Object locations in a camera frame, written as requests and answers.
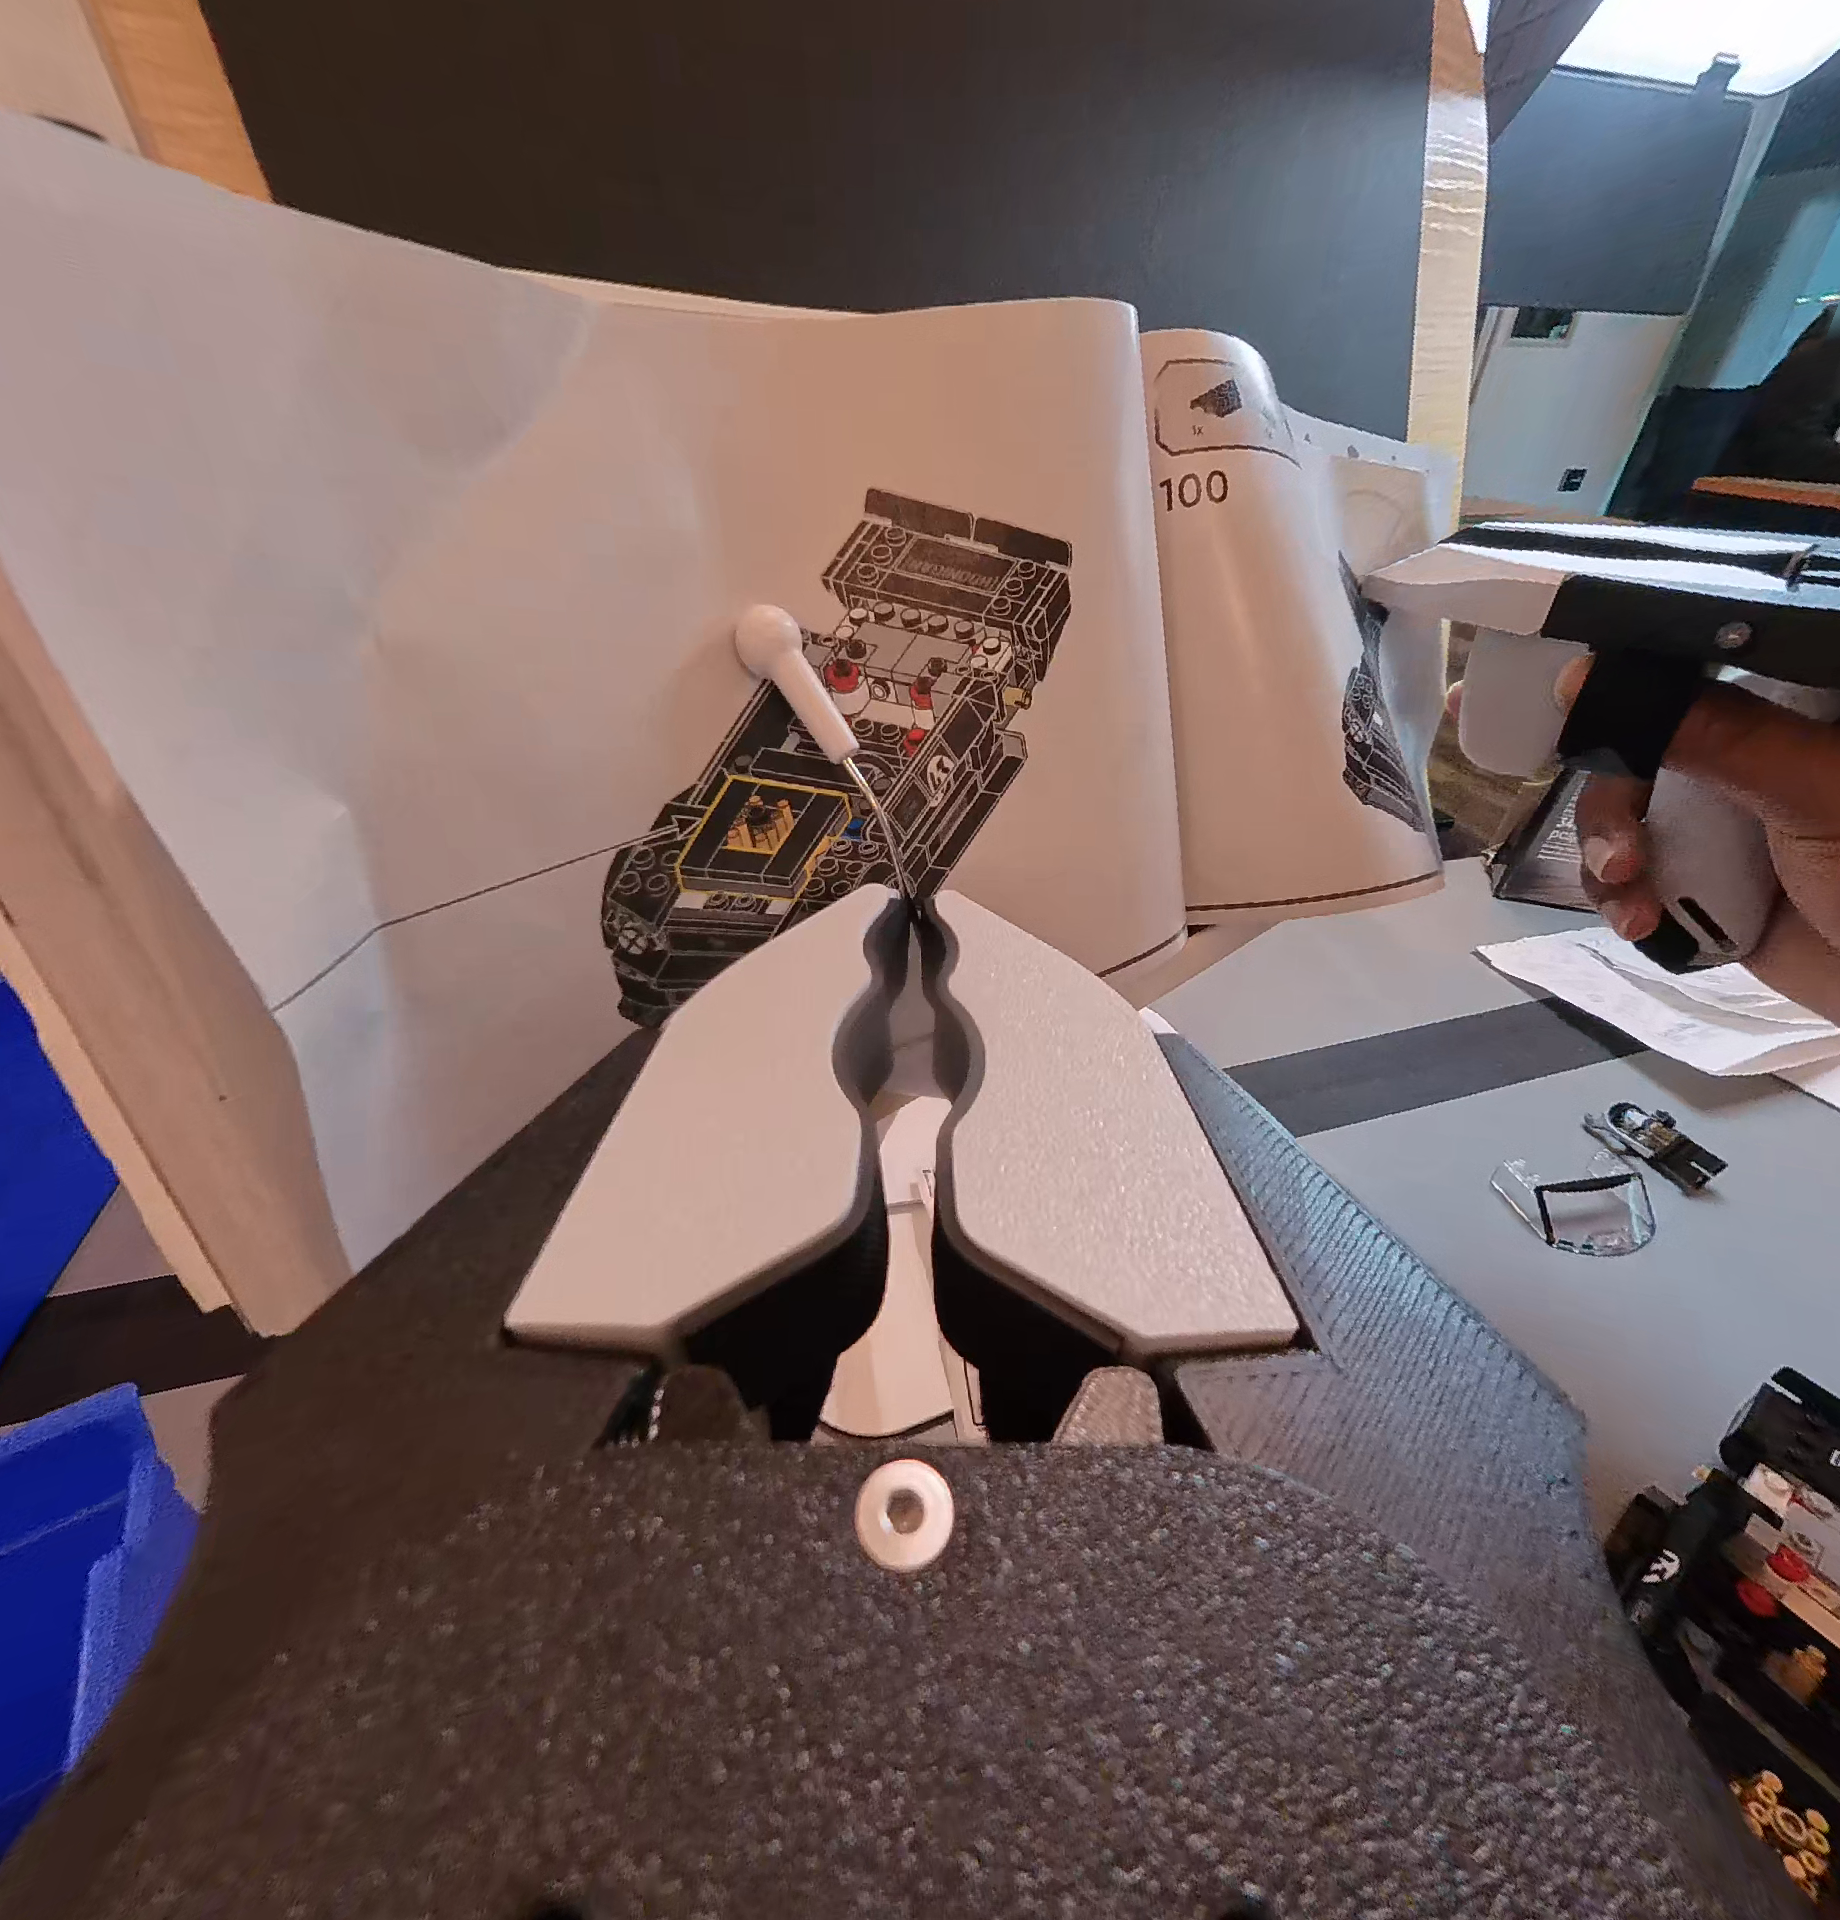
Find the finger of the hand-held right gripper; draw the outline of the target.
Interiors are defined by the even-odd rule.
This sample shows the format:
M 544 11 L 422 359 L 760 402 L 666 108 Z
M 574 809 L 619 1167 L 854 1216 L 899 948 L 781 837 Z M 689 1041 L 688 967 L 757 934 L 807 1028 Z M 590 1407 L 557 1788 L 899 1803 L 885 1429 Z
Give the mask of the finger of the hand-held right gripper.
M 1737 561 L 1737 570 L 1840 570 L 1840 538 L 1737 538 L 1737 525 L 1654 525 L 1654 518 L 1468 518 L 1468 547 L 1627 556 L 1627 561 Z
M 1571 592 L 1563 547 L 1435 540 L 1361 570 L 1387 613 L 1468 622 L 1488 637 L 1601 644 L 1588 609 Z

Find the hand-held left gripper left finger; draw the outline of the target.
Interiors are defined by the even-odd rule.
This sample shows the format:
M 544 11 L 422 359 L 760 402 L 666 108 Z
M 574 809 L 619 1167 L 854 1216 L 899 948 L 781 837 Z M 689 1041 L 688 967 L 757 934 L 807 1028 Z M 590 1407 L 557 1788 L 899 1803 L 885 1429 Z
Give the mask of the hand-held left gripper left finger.
M 899 894 L 849 894 L 666 1017 L 509 1303 L 513 1345 L 703 1360 L 760 1412 L 831 1407 L 885 1303 L 867 1102 L 908 934 Z

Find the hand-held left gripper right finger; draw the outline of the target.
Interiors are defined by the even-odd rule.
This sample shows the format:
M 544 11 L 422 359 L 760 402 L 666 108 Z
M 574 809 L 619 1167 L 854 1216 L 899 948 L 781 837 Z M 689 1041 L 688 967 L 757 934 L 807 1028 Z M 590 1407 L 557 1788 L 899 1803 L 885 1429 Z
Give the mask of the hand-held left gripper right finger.
M 1295 1352 L 1161 1033 L 1075 957 L 962 894 L 923 909 L 933 1008 L 933 1317 L 987 1412 L 1063 1412 L 1089 1367 Z

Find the lego instruction booklet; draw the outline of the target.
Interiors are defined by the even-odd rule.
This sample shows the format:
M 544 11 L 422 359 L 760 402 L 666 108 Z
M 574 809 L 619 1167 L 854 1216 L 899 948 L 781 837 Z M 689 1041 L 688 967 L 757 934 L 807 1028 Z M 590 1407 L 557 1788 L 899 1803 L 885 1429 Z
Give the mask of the lego instruction booklet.
M 282 1033 L 348 1277 L 878 879 L 757 596 L 908 879 L 1124 1001 L 1188 928 L 1435 894 L 1439 637 L 1347 588 L 1439 469 L 1252 390 L 1120 301 L 557 283 L 0 127 L 0 547 Z

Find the lego car model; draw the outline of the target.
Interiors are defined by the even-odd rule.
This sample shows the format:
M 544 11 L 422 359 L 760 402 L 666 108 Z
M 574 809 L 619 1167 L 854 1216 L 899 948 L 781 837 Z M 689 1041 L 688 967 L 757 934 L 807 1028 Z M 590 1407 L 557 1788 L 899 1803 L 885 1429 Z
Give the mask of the lego car model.
M 1840 1394 L 1774 1367 L 1694 1490 L 1635 1490 L 1613 1589 L 1812 1912 L 1840 1912 Z

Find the clear lego windshield piece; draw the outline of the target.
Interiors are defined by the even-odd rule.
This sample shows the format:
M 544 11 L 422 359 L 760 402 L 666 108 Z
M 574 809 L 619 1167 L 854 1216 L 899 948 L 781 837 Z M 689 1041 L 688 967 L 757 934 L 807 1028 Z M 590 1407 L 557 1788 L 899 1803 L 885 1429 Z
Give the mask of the clear lego windshield piece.
M 1488 1191 L 1555 1259 L 1641 1259 L 1654 1239 L 1654 1191 L 1641 1161 L 1607 1159 L 1607 1152 L 1571 1179 L 1537 1167 L 1537 1161 L 1495 1161 Z

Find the small black lego assembly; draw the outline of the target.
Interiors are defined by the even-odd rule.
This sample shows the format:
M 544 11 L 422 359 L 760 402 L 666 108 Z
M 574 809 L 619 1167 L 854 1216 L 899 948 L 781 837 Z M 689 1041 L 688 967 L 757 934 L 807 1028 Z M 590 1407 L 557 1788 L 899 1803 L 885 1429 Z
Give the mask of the small black lego assembly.
M 1654 1179 L 1672 1179 L 1694 1200 L 1726 1167 L 1726 1159 L 1694 1142 L 1677 1126 L 1677 1111 L 1646 1111 L 1635 1102 L 1613 1102 L 1607 1111 L 1586 1111 L 1586 1138 L 1601 1138 L 1613 1159 L 1646 1161 Z

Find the crumpled white paper bag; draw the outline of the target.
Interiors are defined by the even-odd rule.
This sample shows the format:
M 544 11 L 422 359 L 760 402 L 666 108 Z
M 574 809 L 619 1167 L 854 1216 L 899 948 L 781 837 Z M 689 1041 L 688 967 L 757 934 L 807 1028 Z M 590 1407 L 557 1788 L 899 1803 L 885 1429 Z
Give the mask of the crumpled white paper bag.
M 1677 980 L 1613 928 L 1481 941 L 1478 957 L 1672 1066 L 1702 1081 L 1783 1081 L 1840 1111 L 1840 1028 L 1737 960 Z

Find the wooden stand board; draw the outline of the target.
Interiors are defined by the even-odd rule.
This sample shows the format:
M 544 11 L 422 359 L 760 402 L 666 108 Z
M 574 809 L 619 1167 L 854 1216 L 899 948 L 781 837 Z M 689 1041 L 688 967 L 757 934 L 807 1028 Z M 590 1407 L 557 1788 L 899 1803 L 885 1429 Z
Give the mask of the wooden stand board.
M 0 127 L 263 198 L 202 6 L 0 6 Z M 0 547 L 0 967 L 190 1303 L 303 1325 L 332 1259 L 282 1033 L 168 879 Z

